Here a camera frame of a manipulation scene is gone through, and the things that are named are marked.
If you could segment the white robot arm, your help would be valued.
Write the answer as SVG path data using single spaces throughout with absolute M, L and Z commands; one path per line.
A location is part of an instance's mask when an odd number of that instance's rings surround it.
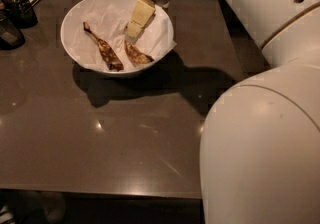
M 320 224 L 320 0 L 226 2 L 271 68 L 206 117 L 205 224 Z

